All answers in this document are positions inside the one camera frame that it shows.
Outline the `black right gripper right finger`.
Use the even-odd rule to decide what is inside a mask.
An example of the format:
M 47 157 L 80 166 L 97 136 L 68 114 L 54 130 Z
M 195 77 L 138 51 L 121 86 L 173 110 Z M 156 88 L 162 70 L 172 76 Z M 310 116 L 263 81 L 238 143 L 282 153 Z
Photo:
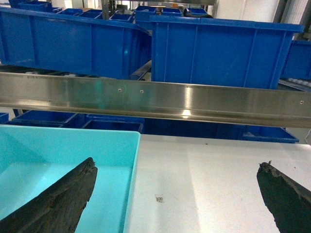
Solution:
M 270 163 L 263 162 L 257 181 L 265 206 L 281 233 L 311 231 L 311 192 Z

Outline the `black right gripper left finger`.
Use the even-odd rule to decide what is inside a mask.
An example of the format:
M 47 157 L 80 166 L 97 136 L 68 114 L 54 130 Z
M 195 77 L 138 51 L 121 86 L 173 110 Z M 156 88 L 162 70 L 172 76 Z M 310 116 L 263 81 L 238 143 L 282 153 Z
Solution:
M 73 233 L 93 193 L 98 169 L 89 157 L 0 221 L 2 233 Z

